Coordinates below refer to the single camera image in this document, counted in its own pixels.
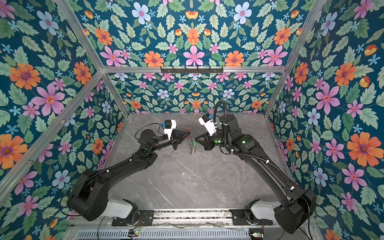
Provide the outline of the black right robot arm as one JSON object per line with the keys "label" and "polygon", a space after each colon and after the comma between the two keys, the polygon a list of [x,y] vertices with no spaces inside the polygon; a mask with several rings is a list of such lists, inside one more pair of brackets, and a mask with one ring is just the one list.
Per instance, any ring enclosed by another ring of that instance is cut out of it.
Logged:
{"label": "black right robot arm", "polygon": [[210,114],[200,117],[199,123],[207,131],[196,137],[197,143],[206,151],[224,147],[229,155],[237,156],[250,165],[277,196],[276,202],[255,199],[246,205],[245,217],[250,224],[269,220],[278,223],[285,232],[293,234],[304,223],[310,222],[316,208],[316,194],[291,180],[253,136],[242,133],[233,114],[219,118],[220,128]]}

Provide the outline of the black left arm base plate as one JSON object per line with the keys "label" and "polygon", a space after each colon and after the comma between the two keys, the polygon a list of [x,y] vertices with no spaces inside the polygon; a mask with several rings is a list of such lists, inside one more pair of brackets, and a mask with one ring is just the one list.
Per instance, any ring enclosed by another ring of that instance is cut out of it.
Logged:
{"label": "black left arm base plate", "polygon": [[148,227],[151,226],[154,220],[155,211],[153,210],[138,210],[133,211],[125,219],[114,218],[113,227]]}

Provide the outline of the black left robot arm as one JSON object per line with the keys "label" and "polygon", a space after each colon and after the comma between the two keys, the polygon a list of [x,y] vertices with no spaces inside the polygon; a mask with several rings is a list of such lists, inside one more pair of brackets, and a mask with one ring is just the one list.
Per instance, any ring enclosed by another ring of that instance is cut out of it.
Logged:
{"label": "black left robot arm", "polygon": [[134,173],[150,167],[158,157],[157,150],[168,146],[176,150],[190,134],[190,131],[173,130],[170,135],[157,136],[151,129],[144,130],[138,139],[140,147],[132,156],[105,169],[81,174],[79,183],[68,197],[68,207],[87,221],[112,217],[135,225],[139,221],[138,206],[127,199],[111,200],[109,190]]}

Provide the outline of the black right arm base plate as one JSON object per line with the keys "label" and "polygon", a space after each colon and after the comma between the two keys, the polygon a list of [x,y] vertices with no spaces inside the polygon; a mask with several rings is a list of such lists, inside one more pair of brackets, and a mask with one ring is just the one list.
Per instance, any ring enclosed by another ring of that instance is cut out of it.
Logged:
{"label": "black right arm base plate", "polygon": [[249,220],[244,209],[230,209],[230,213],[234,226],[272,226],[274,224],[271,220]]}

